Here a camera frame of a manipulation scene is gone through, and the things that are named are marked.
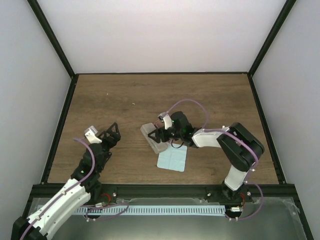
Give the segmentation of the grey glasses case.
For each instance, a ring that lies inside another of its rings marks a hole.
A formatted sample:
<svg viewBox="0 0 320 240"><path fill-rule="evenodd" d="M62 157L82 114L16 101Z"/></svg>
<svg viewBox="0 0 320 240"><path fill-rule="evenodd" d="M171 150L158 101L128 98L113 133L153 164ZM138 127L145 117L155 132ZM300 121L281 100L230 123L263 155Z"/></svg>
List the grey glasses case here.
<svg viewBox="0 0 320 240"><path fill-rule="evenodd" d="M145 137L146 141L150 145L155 154L160 154L168 148L168 144L165 142L157 142L156 131L157 128L153 123L146 123L141 126L140 131Z"/></svg>

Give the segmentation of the light blue cleaning cloth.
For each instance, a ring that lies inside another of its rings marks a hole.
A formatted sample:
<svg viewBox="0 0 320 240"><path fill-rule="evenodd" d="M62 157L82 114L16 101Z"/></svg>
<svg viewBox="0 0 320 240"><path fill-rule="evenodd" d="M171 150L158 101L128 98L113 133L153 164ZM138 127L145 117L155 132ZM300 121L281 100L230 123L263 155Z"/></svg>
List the light blue cleaning cloth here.
<svg viewBox="0 0 320 240"><path fill-rule="evenodd" d="M159 153L157 167L160 169L184 172L187 158L187 147L178 144L168 145L168 148Z"/></svg>

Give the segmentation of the pink sunglasses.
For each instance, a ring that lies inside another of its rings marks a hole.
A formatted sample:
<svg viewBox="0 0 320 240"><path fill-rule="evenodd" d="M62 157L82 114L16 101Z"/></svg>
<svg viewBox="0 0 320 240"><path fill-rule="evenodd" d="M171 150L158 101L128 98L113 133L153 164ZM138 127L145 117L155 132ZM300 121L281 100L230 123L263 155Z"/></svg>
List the pink sunglasses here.
<svg viewBox="0 0 320 240"><path fill-rule="evenodd" d="M153 124L158 128L164 125L164 123L160 119L156 120Z"/></svg>

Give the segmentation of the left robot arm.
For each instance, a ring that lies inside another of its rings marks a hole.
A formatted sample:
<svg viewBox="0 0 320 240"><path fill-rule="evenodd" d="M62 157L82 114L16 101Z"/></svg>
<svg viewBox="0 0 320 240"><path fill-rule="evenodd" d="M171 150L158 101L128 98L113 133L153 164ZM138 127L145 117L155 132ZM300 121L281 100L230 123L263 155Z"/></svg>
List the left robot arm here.
<svg viewBox="0 0 320 240"><path fill-rule="evenodd" d="M11 239L51 240L78 208L101 198L100 173L112 156L111 149L121 140L120 130L116 122L101 133L90 126L84 137L87 141L77 141L86 151L70 179L43 207L13 223Z"/></svg>

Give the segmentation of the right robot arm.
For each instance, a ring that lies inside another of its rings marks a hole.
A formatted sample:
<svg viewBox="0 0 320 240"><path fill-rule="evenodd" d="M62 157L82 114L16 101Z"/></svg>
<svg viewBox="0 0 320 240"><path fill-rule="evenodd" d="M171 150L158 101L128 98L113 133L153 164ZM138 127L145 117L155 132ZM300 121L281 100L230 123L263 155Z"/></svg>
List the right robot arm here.
<svg viewBox="0 0 320 240"><path fill-rule="evenodd" d="M221 192L225 200L236 200L249 172L265 152L263 144L239 122L219 129L206 129L192 126L182 111L163 112L158 118L162 126L147 123L140 128L153 151L163 152L170 141L181 141L184 146L197 149L221 148L231 164L221 184Z"/></svg>

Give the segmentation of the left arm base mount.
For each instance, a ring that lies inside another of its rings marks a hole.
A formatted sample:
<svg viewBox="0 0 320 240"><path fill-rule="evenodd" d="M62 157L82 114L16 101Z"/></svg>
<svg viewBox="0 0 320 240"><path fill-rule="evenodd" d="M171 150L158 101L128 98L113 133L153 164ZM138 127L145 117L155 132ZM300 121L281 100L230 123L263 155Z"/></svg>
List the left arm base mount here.
<svg viewBox="0 0 320 240"><path fill-rule="evenodd" d="M100 184L93 188L90 192L89 205L97 203L115 203L118 195L118 188L114 184Z"/></svg>

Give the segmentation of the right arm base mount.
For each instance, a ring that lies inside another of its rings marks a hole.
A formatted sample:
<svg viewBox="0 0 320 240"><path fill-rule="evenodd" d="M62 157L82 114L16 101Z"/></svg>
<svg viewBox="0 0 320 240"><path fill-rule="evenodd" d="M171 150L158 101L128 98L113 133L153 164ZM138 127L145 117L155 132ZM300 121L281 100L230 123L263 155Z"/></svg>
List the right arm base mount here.
<svg viewBox="0 0 320 240"><path fill-rule="evenodd" d="M241 195L244 196L245 202L252 203L253 199L247 195L249 188L244 184L236 191L232 191L225 184L209 185L205 188L205 198L209 202L220 204L239 204L243 201Z"/></svg>

